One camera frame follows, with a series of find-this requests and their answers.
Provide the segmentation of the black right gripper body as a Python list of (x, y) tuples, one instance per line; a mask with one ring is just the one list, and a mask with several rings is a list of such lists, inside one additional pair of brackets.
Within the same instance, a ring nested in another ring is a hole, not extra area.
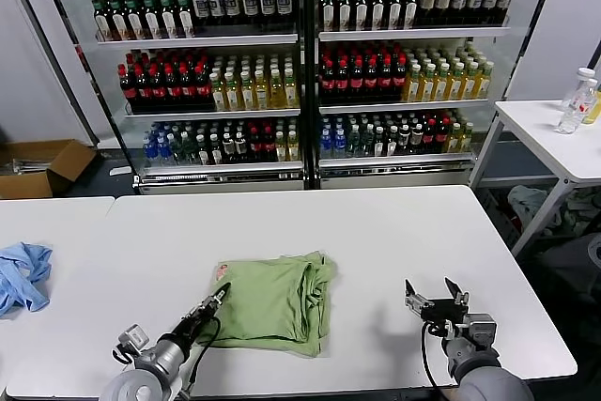
[(454, 300), (430, 300), (421, 310), (421, 320), (442, 326), (447, 321), (454, 325), (462, 324), (468, 312), (468, 305), (456, 303)]

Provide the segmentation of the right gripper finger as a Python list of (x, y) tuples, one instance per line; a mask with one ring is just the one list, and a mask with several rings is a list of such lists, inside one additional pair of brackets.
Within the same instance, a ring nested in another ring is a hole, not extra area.
[(405, 280), (405, 305), (415, 315), (421, 315), (424, 310), (434, 306), (434, 302), (418, 294), (409, 279)]
[(457, 283), (453, 282), (448, 277), (445, 277), (444, 280), (452, 298), (454, 299), (455, 304), (468, 306), (470, 294), (468, 292), (464, 292)]

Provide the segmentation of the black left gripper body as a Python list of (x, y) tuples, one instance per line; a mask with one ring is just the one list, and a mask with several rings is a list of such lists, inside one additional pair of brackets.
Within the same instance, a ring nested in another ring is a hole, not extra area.
[(182, 336), (198, 336), (203, 328), (215, 317), (216, 313), (206, 311), (206, 305), (198, 305), (192, 309), (177, 325), (177, 334)]

